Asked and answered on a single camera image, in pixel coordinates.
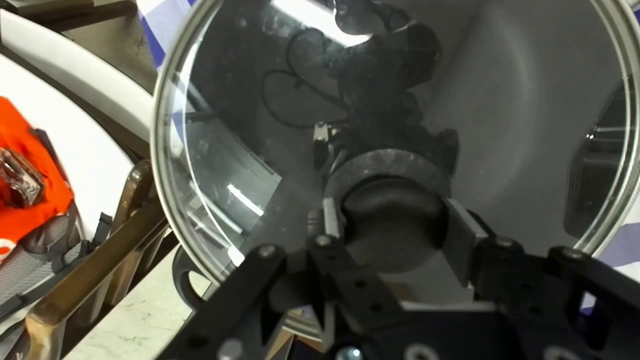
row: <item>metal rim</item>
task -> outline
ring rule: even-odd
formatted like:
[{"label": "metal rim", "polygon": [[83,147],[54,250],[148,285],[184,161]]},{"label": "metal rim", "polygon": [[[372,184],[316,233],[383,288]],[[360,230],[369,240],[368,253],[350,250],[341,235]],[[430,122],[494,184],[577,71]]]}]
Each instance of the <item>metal rim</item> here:
[{"label": "metal rim", "polygon": [[[207,0],[197,2],[191,9],[190,19],[184,24],[171,51],[165,55],[164,66],[160,69],[156,82],[156,99],[153,99],[153,124],[152,124],[152,138],[149,138],[149,154],[153,164],[153,178],[162,208],[167,215],[169,225],[176,230],[176,237],[179,240],[185,253],[194,259],[194,264],[203,270],[203,273],[214,279],[222,282],[226,277],[224,265],[212,265],[205,262],[191,242],[185,240],[188,223],[174,215],[178,201],[171,190],[171,174],[167,171],[169,157],[165,156],[165,124],[164,124],[164,99],[169,96],[169,77],[184,62],[184,54],[191,39],[207,26],[207,18],[217,12],[224,0]],[[636,127],[640,124],[640,34],[636,18],[629,5],[624,0],[591,0],[593,7],[598,9],[604,26],[610,31],[610,38],[615,45],[622,76],[626,76],[626,106],[627,106],[627,126]],[[585,233],[575,242],[575,247],[582,252],[593,253],[601,246],[608,243],[614,230],[624,222],[624,215],[631,208],[633,200],[638,197],[638,185],[633,185],[640,178],[638,166],[638,136],[636,131],[626,133],[626,146],[622,154],[622,166],[618,175],[610,188],[610,196],[606,197],[600,214],[590,223]],[[318,338],[316,326],[299,317],[287,317],[286,326],[305,338]]]}]

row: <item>screw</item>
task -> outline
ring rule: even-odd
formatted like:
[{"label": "screw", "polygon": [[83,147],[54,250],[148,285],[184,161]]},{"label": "screw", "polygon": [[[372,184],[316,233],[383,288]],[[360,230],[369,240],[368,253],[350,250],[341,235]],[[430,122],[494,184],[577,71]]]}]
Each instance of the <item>screw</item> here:
[{"label": "screw", "polygon": [[543,347],[543,360],[579,360],[571,349],[562,346],[548,346]]},{"label": "screw", "polygon": [[265,243],[258,250],[260,257],[273,257],[275,253],[275,246],[273,243]]},{"label": "screw", "polygon": [[573,250],[573,247],[562,247],[562,253],[563,253],[566,257],[569,257],[569,259],[582,259],[582,257],[583,257],[583,253],[577,252],[577,250]]},{"label": "screw", "polygon": [[318,237],[316,237],[316,243],[318,243],[319,247],[326,247],[326,246],[332,243],[332,237],[330,237],[330,235],[318,235]]},{"label": "screw", "polygon": [[425,343],[410,343],[404,349],[404,360],[437,360],[437,352]]},{"label": "screw", "polygon": [[241,341],[237,338],[226,340],[217,349],[217,360],[239,360],[241,357]]},{"label": "screw", "polygon": [[356,346],[345,346],[335,352],[335,360],[364,360],[364,353]]}]

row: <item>glass lid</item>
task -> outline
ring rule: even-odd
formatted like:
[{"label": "glass lid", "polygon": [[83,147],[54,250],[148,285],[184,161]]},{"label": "glass lid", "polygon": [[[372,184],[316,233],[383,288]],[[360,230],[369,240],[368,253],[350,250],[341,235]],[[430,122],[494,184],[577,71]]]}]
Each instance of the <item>glass lid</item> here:
[{"label": "glass lid", "polygon": [[157,190],[210,277],[330,233],[408,298],[461,300],[428,240],[375,230],[388,201],[593,252],[638,181],[638,64],[622,0],[199,2],[156,92]]}]

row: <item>orange cloth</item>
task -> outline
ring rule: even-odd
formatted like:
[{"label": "orange cloth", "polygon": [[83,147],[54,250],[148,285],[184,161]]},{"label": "orange cloth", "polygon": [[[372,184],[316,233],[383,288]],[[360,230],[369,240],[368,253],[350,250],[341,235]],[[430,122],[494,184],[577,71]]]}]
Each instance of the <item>orange cloth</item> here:
[{"label": "orange cloth", "polygon": [[24,156],[42,175],[44,196],[35,206],[11,208],[2,201],[10,188],[0,180],[0,262],[15,247],[15,243],[44,225],[54,215],[60,215],[71,203],[71,190],[65,184],[56,159],[44,144],[34,136],[29,124],[20,111],[0,96],[0,147]]}]

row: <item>black wire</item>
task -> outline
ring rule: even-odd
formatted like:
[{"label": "black wire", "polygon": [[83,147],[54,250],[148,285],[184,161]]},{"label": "black wire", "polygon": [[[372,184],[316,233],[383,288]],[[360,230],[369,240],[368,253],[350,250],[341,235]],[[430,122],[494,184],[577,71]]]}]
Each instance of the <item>black wire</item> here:
[{"label": "black wire", "polygon": [[287,43],[286,43],[286,50],[284,50],[284,55],[286,55],[286,66],[287,69],[297,77],[297,82],[302,82],[305,87],[309,87],[311,92],[316,92],[319,98],[332,102],[333,106],[345,110],[344,102],[337,98],[337,96],[332,96],[332,94],[326,94],[323,89],[319,89],[318,86],[314,86],[311,82],[307,82],[294,66],[292,62],[292,50],[296,45],[296,42],[305,35],[305,34],[319,34],[319,38],[323,39],[323,34],[318,29],[318,27],[303,27],[299,29],[297,34],[294,34]]},{"label": "black wire", "polygon": [[[292,119],[281,118],[281,115],[273,110],[273,106],[269,104],[269,99],[268,99],[268,96],[265,96],[265,94],[268,94],[268,92],[265,92],[265,83],[268,83],[268,79],[269,79],[272,76],[287,76],[287,77],[294,77],[294,79],[296,79],[296,83],[294,83],[296,87],[297,87],[297,86],[305,86],[307,89],[311,89],[311,92],[314,92],[316,96],[319,96],[321,99],[337,106],[340,110],[348,110],[348,106],[340,99],[340,96],[332,96],[332,94],[319,89],[318,86],[314,86],[309,79],[305,79],[305,77],[296,69],[296,66],[294,66],[294,62],[292,62],[292,50],[294,50],[296,42],[297,42],[302,35],[314,34],[314,31],[319,34],[321,39],[323,39],[323,34],[321,34],[319,29],[316,29],[316,27],[303,27],[303,29],[296,31],[296,34],[287,39],[286,50],[284,50],[286,68],[268,69],[268,71],[261,76],[261,79],[260,79],[260,98],[261,98],[261,104],[263,104],[265,111],[268,111],[275,122],[279,122],[279,124],[286,126],[286,127],[305,130],[305,127],[314,127],[316,124],[296,124],[296,122],[292,122]],[[326,124],[337,124],[337,122],[345,122],[345,118],[323,119],[323,122],[326,122]]]}]

